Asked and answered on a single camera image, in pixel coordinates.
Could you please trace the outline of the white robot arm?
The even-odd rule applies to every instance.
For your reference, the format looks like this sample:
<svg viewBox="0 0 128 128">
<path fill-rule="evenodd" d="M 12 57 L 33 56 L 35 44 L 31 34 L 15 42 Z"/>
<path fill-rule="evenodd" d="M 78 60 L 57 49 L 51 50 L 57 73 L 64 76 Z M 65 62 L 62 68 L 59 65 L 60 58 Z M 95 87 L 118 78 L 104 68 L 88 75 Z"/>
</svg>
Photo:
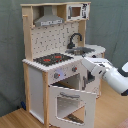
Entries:
<svg viewBox="0 0 128 128">
<path fill-rule="evenodd" d="M 128 96 L 128 77 L 121 75 L 107 59 L 84 57 L 82 65 L 93 76 L 106 81 L 118 94 Z"/>
</svg>

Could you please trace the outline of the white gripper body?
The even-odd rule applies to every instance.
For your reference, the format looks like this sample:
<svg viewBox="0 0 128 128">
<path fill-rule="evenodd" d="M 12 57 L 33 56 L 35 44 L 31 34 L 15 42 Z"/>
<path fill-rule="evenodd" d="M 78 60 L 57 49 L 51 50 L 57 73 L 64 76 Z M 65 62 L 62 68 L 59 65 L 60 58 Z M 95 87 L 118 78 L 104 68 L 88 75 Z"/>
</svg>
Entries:
<svg viewBox="0 0 128 128">
<path fill-rule="evenodd" d="M 104 58 L 84 57 L 82 65 L 93 75 L 102 78 L 106 70 L 110 67 L 109 61 Z"/>
</svg>

